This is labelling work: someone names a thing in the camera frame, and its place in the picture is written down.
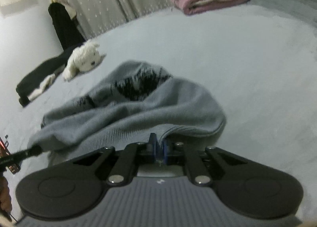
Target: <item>finger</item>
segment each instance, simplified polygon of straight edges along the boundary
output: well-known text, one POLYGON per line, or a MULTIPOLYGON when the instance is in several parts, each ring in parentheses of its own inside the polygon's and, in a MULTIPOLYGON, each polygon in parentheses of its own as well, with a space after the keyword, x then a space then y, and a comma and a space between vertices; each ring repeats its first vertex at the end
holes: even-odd
POLYGON ((3 203, 5 200, 10 198, 10 190, 8 186, 4 186, 2 188, 1 194, 0 194, 0 202, 3 203))
POLYGON ((1 186, 8 186, 8 181, 5 177, 0 177, 1 186))
POLYGON ((4 203, 1 203, 1 209, 10 213, 12 211, 12 204, 9 200, 5 201, 4 203))

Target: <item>cable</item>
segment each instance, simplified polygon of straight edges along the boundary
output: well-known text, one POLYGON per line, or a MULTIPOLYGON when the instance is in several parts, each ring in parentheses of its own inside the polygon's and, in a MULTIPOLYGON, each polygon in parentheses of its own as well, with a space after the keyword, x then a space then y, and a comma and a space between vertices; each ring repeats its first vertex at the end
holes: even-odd
POLYGON ((10 214, 10 216, 13 218, 13 220, 15 220, 17 222, 17 220, 10 214))

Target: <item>plush toy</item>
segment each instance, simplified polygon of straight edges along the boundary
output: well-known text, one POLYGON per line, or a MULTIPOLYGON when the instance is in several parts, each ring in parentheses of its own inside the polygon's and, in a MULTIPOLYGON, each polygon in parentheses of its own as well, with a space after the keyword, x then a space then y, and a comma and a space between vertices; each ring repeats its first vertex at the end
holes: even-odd
POLYGON ((96 50, 98 47, 99 44, 88 40, 82 46, 75 48, 63 71, 64 80, 69 81, 78 72, 88 72, 97 66, 101 61, 101 56, 96 50))

